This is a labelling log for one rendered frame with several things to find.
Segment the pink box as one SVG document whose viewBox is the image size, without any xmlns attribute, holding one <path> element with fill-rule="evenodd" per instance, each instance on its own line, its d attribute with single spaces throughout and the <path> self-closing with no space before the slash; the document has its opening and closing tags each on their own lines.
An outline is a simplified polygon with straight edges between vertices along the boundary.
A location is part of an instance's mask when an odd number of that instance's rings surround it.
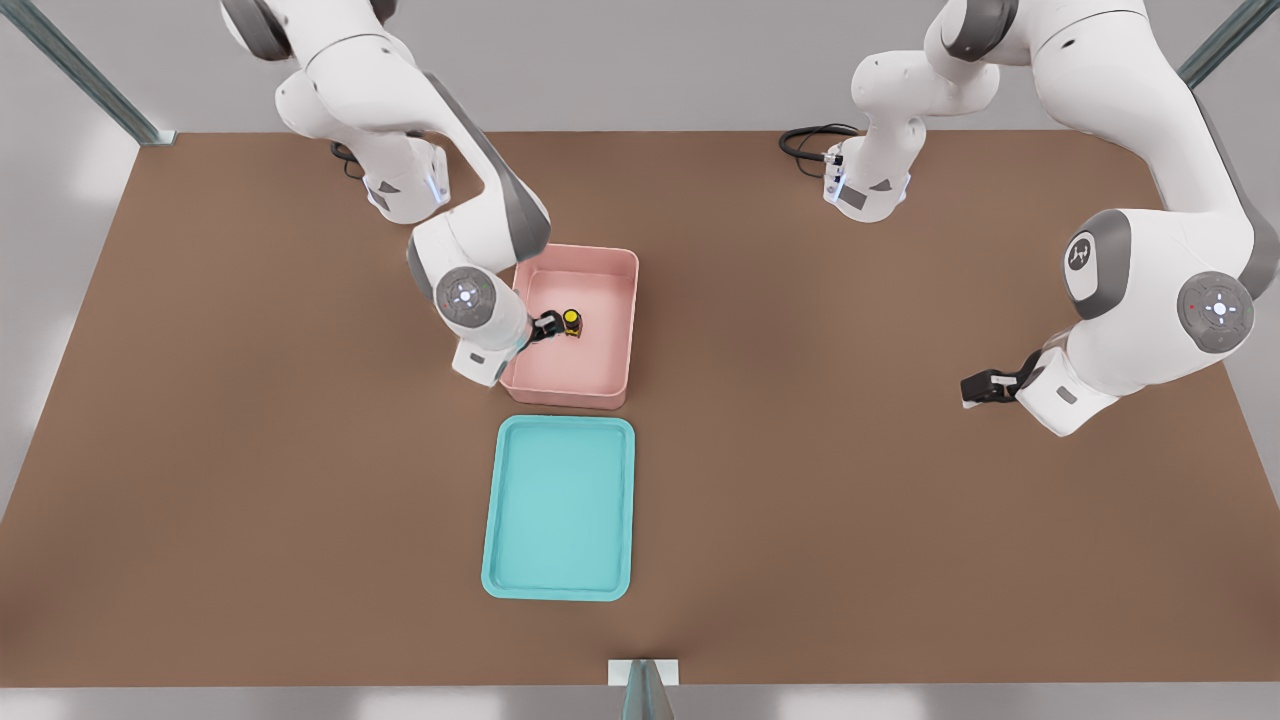
<svg viewBox="0 0 1280 720">
<path fill-rule="evenodd" d="M 637 295 L 627 249 L 550 243 L 518 263 L 513 287 L 531 311 L 577 313 L 580 334 L 531 345 L 500 378 L 520 404 L 612 411 L 626 400 Z"/>
</svg>

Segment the pale blue-green tray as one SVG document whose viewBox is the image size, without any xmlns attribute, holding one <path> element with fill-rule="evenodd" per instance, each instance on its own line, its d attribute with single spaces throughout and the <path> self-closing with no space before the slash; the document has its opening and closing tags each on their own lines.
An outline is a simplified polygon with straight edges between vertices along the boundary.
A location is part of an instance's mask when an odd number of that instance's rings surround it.
<svg viewBox="0 0 1280 720">
<path fill-rule="evenodd" d="M 635 432 L 516 415 L 498 430 L 481 582 L 503 600 L 613 602 L 630 585 Z"/>
</svg>

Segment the silver frame post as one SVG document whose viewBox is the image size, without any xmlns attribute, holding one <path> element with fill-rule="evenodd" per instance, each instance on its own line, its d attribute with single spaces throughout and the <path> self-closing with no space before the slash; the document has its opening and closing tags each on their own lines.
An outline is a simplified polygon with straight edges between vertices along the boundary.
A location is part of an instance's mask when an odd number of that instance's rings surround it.
<svg viewBox="0 0 1280 720">
<path fill-rule="evenodd" d="M 1243 0 L 1184 60 L 1178 69 L 1180 78 L 1197 88 L 1277 10 L 1280 0 Z"/>
<path fill-rule="evenodd" d="M 4 15 L 67 78 L 124 129 L 141 147 L 172 146 L 177 132 L 159 129 L 101 70 L 50 20 L 32 0 L 0 0 Z"/>
<path fill-rule="evenodd" d="M 675 720 L 668 685 L 678 685 L 677 659 L 611 659 L 608 685 L 623 687 L 620 720 Z"/>
</svg>

